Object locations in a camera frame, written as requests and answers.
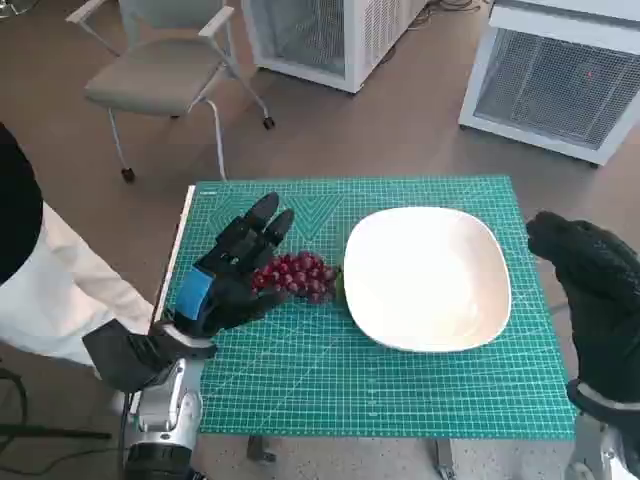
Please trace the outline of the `black left robot hand, blue tape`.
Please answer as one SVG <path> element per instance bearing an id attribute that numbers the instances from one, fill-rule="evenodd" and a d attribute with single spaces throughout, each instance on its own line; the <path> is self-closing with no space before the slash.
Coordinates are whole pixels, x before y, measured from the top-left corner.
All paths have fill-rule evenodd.
<path id="1" fill-rule="evenodd" d="M 222 329 L 260 319 L 282 303 L 282 294 L 259 294 L 253 285 L 254 273 L 269 264 L 294 221 L 291 209 L 277 213 L 278 206 L 275 192 L 260 198 L 235 217 L 216 236 L 213 248 L 193 264 L 174 303 L 178 331 L 211 338 Z"/>

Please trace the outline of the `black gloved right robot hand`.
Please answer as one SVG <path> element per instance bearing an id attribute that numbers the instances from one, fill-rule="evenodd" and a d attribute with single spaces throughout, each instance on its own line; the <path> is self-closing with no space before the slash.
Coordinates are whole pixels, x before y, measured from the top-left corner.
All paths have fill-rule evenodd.
<path id="1" fill-rule="evenodd" d="M 568 300 L 577 378 L 604 398 L 639 401 L 639 255 L 609 230 L 541 211 L 529 250 L 549 261 Z"/>

